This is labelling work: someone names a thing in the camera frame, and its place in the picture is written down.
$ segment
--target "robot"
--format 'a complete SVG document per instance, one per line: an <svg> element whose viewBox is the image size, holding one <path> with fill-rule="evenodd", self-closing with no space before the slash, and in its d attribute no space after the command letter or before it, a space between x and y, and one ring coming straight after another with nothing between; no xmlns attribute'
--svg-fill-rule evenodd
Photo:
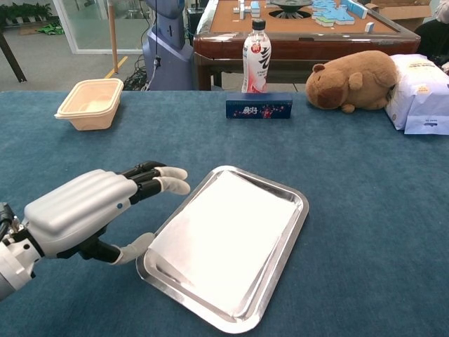
<svg viewBox="0 0 449 337"><path fill-rule="evenodd" d="M0 203L0 301L35 277L43 258L96 259L123 265L141 256L154 239L145 233L126 247L100 241L107 225L131 205L160 192L188 194L187 172L147 161L122 173L87 172L25 207L22 222Z"/></svg>
<svg viewBox="0 0 449 337"><path fill-rule="evenodd" d="M156 24L143 45L147 90L196 90L194 50L185 43L184 0L147 0L156 11Z"/></svg>

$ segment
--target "brown plush toy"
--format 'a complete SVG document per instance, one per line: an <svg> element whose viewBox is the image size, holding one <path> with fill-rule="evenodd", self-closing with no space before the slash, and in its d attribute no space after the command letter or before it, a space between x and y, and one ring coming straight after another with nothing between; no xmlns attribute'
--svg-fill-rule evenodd
<svg viewBox="0 0 449 337"><path fill-rule="evenodd" d="M362 51L317 64L306 82L307 99L321 109L350 114L359 107L385 107L390 89L396 84L394 61L382 51Z"/></svg>

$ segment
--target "beige plastic container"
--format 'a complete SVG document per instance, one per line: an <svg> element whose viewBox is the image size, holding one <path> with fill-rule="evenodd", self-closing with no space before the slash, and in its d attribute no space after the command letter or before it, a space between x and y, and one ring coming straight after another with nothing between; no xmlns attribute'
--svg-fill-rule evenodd
<svg viewBox="0 0 449 337"><path fill-rule="evenodd" d="M122 90L120 79L81 81L62 102L55 117L70 120L79 131L109 128L119 107Z"/></svg>

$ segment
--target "white bag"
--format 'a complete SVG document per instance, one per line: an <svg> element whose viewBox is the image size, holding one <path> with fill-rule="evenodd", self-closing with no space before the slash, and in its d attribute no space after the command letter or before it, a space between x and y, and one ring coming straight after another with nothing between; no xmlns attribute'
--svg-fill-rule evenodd
<svg viewBox="0 0 449 337"><path fill-rule="evenodd" d="M405 134L449 135L449 76L423 55L393 55L399 78L385 107Z"/></svg>

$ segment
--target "robotic hand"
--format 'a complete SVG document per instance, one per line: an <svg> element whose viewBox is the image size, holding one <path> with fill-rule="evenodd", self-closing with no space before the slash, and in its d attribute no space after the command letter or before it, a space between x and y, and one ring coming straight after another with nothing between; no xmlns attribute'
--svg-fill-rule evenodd
<svg viewBox="0 0 449 337"><path fill-rule="evenodd" d="M0 301L35 275L42 258L82 258L121 265L142 255L154 239L145 233L120 248L99 240L106 227L131 205L160 192L188 194L181 168L148 161L122 172L94 170L45 194L25 207L22 222L0 203Z"/></svg>

